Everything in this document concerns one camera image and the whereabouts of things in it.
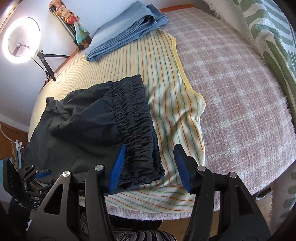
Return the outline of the pink plaid bed blanket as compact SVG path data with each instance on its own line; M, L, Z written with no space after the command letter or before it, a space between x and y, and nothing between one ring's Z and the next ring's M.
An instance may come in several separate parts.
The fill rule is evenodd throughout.
M184 73L206 106L200 116L204 166L236 172L250 193L278 178L295 160L295 131L286 100L264 60L227 23L197 8L168 11L160 30L176 39ZM190 212L119 209L130 219L179 219Z

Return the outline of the colourful hanging cloth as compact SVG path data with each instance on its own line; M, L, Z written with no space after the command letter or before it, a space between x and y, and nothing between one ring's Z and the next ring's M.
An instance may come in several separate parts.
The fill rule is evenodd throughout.
M92 41L90 33L81 25L79 16L76 16L69 10L63 1L51 1L49 3L49 11L68 31L73 42L80 50L90 45Z

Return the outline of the striped yellow towel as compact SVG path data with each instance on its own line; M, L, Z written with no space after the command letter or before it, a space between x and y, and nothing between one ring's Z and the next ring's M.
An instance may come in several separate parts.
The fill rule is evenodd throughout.
M50 81L39 93L29 132L33 133L39 123L47 97L60 100L73 90L137 74L145 85L165 176L138 190L110 195L106 203L112 213L119 209L156 214L190 212L195 197L182 187L173 148L181 144L198 164L204 164L200 116L206 103L191 87L178 57L176 39L167 32L155 30L96 62L78 53L56 74L56 81Z

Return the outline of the striped grey skirt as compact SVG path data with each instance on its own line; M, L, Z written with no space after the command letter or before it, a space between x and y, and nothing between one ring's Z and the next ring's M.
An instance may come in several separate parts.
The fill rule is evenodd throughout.
M176 238L162 230L144 230L141 224L147 226L154 226L152 223L162 223L161 220L157 221L143 221L136 219L127 219L109 215L112 225L112 231L115 240L176 240Z

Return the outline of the black tripod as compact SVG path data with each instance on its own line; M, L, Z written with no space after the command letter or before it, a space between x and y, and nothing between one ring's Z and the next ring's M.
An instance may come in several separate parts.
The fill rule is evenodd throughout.
M49 74L51 79L53 81L56 81L54 72L52 68L49 66L48 62L46 61L46 58L65 58L68 59L70 56L69 55L59 55L59 54L44 54L43 50L41 51L36 51L35 55L41 60L42 64L44 65L46 72Z

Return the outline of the green patterned pillow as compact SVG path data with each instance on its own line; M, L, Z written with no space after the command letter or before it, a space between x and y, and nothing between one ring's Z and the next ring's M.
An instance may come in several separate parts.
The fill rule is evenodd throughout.
M206 1L266 61L295 117L295 30L274 1Z

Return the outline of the folded blue jeans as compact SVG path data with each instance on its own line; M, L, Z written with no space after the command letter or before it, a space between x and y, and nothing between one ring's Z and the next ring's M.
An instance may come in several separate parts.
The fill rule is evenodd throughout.
M136 1L119 16L97 29L85 50L85 57L87 61L97 61L103 55L168 23L166 15L155 5Z

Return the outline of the dark grey pants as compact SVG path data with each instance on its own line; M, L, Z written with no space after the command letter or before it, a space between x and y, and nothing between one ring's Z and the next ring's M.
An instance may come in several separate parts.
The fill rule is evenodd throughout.
M140 75L72 91L61 100L48 97L45 110L24 151L24 161L51 171L46 183L63 171L105 167L106 185L125 144L125 163L113 193L150 184L165 174L156 130Z

